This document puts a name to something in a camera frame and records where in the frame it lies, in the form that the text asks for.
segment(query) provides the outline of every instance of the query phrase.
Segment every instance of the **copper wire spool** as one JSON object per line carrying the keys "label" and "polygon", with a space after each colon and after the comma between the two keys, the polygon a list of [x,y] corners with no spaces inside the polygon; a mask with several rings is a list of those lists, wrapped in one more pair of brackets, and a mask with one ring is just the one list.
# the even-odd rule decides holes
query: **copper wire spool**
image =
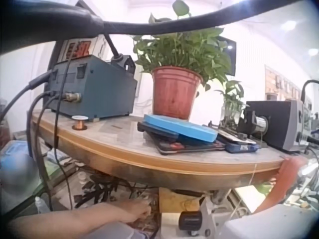
{"label": "copper wire spool", "polygon": [[72,126],[74,130],[86,130],[88,127],[84,124],[84,121],[88,119],[86,116],[72,116],[72,119],[76,120],[75,125]]}

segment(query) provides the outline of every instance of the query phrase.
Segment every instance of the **blue cleaning pad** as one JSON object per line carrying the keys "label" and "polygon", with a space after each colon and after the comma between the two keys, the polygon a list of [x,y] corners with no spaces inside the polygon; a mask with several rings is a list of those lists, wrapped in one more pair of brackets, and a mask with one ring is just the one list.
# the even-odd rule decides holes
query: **blue cleaning pad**
{"label": "blue cleaning pad", "polygon": [[144,115],[144,121],[152,125],[206,142],[214,142],[218,134],[217,131],[209,127],[167,116]]}

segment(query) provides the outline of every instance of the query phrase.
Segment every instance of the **white bottle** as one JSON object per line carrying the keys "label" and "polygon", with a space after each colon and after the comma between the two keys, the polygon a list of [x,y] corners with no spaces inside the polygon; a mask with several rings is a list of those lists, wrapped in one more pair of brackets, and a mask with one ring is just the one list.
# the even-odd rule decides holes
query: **white bottle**
{"label": "white bottle", "polygon": [[43,214],[43,213],[49,213],[50,209],[46,205],[45,201],[42,198],[35,197],[35,205],[38,208],[38,213]]}

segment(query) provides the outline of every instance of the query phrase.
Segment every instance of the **wooden table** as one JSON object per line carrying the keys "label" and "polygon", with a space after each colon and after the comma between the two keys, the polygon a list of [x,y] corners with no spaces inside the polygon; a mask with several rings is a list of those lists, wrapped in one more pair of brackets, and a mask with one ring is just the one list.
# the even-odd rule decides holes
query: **wooden table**
{"label": "wooden table", "polygon": [[[36,122],[39,112],[33,114]],[[53,145],[55,113],[46,111],[40,136]],[[128,116],[87,122],[87,130],[72,129],[74,121],[60,116],[58,148],[102,172],[129,181],[171,189],[214,190],[265,182],[283,162],[284,153],[263,148],[255,153],[195,152],[163,156],[147,134],[137,131],[142,118]]]}

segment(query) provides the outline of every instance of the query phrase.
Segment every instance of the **gray machine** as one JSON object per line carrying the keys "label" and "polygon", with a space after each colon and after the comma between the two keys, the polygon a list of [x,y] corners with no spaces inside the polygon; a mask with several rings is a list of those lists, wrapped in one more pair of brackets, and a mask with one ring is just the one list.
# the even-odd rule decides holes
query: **gray machine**
{"label": "gray machine", "polygon": [[285,151],[304,150],[311,133],[310,112],[301,101],[248,101],[246,110],[267,119],[262,140]]}
{"label": "gray machine", "polygon": [[[59,91],[67,62],[54,66],[47,90]],[[61,102],[60,112],[68,116],[87,116],[90,120],[129,115],[133,111],[137,81],[135,64],[124,56],[122,66],[93,55],[71,61],[63,93],[77,95],[72,102]],[[56,109],[57,101],[50,105]]]}

